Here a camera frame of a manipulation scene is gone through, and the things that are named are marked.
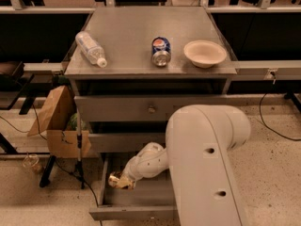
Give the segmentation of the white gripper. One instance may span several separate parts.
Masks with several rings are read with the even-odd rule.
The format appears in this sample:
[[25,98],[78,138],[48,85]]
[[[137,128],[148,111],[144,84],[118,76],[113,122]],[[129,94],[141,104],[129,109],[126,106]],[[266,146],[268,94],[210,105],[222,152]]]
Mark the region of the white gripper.
[[135,182],[143,178],[143,175],[138,170],[140,160],[141,158],[139,156],[134,156],[128,161],[122,173],[122,176],[125,178],[118,180],[116,188],[128,190],[135,188]]

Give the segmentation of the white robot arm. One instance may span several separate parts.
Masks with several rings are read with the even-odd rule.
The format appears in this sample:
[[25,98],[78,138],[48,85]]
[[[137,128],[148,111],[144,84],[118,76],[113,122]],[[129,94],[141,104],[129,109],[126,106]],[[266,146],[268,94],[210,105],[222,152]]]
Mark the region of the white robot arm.
[[249,119],[234,106],[182,107],[167,123],[166,145],[147,144],[108,183],[132,189],[168,170],[181,226],[248,226],[228,150],[244,145],[250,134]]

